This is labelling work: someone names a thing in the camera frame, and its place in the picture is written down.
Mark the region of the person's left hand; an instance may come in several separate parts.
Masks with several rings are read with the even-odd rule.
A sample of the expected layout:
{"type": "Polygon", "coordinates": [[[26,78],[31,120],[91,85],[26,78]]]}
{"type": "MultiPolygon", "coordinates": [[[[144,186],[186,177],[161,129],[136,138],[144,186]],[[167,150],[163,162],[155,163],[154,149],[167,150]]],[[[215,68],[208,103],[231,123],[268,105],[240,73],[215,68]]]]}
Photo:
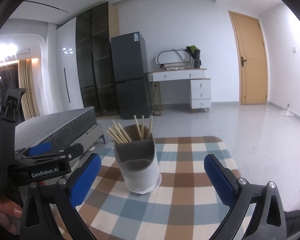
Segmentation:
{"type": "Polygon", "coordinates": [[[22,208],[7,198],[0,199],[0,226],[11,235],[19,235],[17,227],[13,224],[11,218],[21,219],[22,208]]]}

